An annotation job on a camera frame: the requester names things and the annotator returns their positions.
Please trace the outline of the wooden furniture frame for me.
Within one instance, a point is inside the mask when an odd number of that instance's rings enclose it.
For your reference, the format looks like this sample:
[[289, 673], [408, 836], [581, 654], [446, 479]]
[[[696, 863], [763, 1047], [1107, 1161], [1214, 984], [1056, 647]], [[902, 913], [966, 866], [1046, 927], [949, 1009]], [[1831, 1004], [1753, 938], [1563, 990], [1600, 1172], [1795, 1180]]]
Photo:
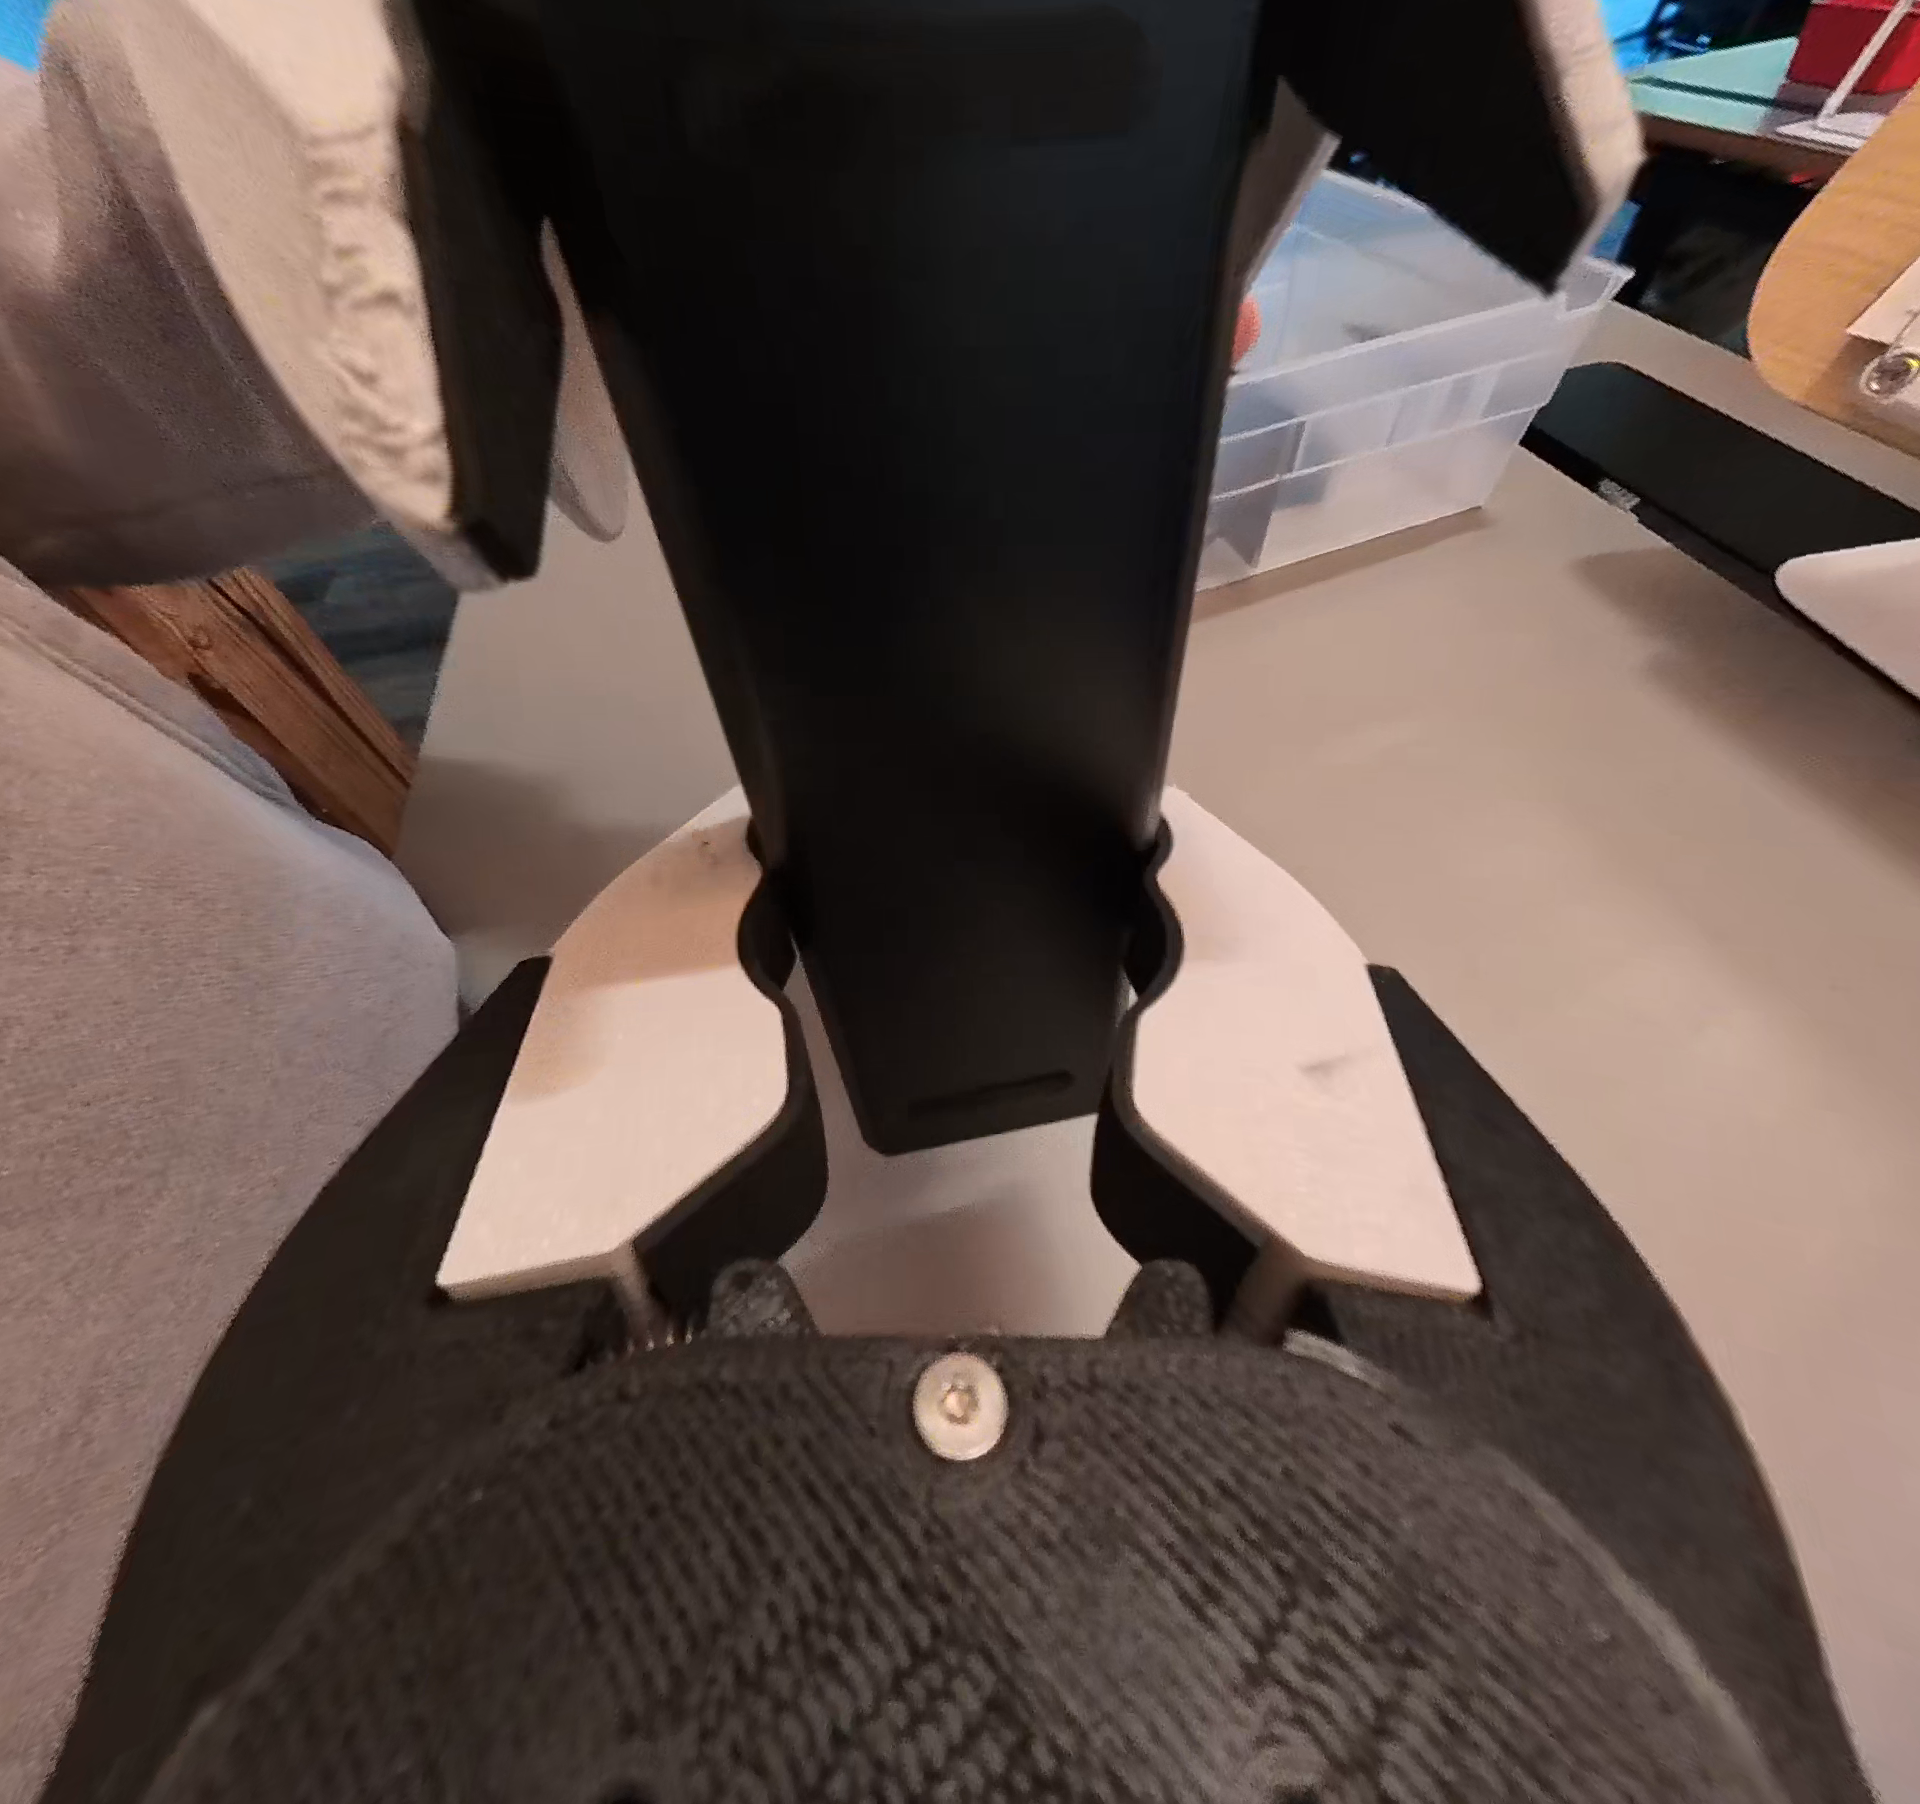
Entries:
[[259, 572], [170, 586], [57, 586], [77, 620], [200, 696], [299, 810], [398, 853], [417, 758]]

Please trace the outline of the person's left forearm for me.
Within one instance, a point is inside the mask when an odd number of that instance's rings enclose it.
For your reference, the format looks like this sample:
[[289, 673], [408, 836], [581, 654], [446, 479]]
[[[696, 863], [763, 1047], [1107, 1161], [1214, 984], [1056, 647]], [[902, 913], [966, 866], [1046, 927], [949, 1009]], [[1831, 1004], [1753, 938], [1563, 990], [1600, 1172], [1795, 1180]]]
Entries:
[[183, 581], [378, 520], [241, 329], [94, 0], [0, 99], [0, 553], [45, 590]]

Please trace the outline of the red box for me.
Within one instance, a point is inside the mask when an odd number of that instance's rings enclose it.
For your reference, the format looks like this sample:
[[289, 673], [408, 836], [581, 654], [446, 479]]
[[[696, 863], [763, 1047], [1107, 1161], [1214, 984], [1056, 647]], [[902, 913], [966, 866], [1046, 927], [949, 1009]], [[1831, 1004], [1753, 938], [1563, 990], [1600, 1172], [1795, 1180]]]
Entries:
[[1813, 0], [1783, 88], [1904, 96], [1920, 83], [1920, 0]]

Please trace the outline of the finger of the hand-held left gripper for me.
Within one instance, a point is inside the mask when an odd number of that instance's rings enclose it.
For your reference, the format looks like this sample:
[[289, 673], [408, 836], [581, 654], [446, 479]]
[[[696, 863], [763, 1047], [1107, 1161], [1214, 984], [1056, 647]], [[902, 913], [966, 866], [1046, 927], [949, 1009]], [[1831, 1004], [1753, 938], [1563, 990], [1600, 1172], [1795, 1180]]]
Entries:
[[458, 590], [548, 524], [612, 544], [633, 461], [554, 245], [536, 45], [494, 0], [94, 0], [259, 362]]
[[1538, 294], [1642, 162], [1597, 0], [1274, 0], [1274, 62], [1345, 155]]

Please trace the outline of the white flat board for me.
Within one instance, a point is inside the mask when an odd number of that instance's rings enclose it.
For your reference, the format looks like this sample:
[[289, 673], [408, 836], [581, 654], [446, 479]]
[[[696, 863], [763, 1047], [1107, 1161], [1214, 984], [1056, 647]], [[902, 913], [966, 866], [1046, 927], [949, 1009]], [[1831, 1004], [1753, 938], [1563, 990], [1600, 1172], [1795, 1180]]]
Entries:
[[1793, 557], [1776, 572], [1779, 598], [1837, 639], [1849, 655], [1882, 673], [1912, 701], [1920, 696], [1920, 544], [1855, 544]]

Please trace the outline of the person's gray clothing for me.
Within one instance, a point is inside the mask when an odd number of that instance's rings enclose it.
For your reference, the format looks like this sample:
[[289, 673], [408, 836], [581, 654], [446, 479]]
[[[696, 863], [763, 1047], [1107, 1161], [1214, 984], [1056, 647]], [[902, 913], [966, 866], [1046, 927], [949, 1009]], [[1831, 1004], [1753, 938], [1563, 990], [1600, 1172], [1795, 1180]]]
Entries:
[[398, 866], [0, 581], [0, 1785], [37, 1801], [188, 1388], [458, 1026]]

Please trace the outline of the round wooden table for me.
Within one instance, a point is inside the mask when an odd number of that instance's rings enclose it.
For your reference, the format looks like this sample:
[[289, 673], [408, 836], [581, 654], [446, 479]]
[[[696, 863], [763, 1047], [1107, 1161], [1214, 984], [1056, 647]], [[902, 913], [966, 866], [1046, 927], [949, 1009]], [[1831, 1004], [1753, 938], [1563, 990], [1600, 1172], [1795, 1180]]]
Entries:
[[1873, 155], [1856, 147], [1779, 240], [1748, 315], [1748, 349], [1773, 392], [1904, 459], [1920, 455], [1917, 421], [1882, 416], [1856, 392], [1873, 349], [1849, 328], [1917, 252], [1917, 162], [1878, 170]]

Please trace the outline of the clear plastic storage bin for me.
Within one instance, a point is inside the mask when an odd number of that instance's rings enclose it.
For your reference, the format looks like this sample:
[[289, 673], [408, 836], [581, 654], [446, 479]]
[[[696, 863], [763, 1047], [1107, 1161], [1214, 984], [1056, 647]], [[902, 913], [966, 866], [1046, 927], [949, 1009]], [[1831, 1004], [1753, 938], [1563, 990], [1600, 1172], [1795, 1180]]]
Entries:
[[1582, 256], [1534, 294], [1398, 190], [1319, 174], [1250, 283], [1197, 586], [1482, 508], [1625, 283]]

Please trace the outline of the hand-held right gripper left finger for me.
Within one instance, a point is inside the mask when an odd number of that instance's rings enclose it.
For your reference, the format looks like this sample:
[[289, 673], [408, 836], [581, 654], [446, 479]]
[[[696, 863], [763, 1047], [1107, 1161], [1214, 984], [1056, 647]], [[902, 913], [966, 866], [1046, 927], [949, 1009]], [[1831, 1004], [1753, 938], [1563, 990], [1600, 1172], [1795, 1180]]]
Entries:
[[605, 1281], [704, 1303], [825, 1207], [798, 950], [722, 791], [562, 932], [436, 1286], [455, 1302]]

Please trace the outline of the black USB hub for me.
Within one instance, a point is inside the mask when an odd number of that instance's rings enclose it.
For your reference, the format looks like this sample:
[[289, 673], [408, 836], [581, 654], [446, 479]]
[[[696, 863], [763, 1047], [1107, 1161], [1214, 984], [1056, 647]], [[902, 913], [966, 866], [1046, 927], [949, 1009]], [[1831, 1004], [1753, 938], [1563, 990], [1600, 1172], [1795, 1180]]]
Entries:
[[1081, 1120], [1259, 0], [530, 0], [562, 247], [867, 1145]]

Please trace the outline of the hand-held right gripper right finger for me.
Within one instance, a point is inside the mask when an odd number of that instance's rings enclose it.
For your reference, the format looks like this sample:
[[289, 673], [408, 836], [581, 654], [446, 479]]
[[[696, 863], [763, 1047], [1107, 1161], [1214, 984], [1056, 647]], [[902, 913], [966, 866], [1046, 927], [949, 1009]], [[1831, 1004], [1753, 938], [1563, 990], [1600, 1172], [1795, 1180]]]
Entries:
[[1225, 1332], [1285, 1332], [1308, 1290], [1482, 1295], [1373, 971], [1172, 786], [1128, 984], [1088, 1197], [1134, 1262], [1190, 1262]]

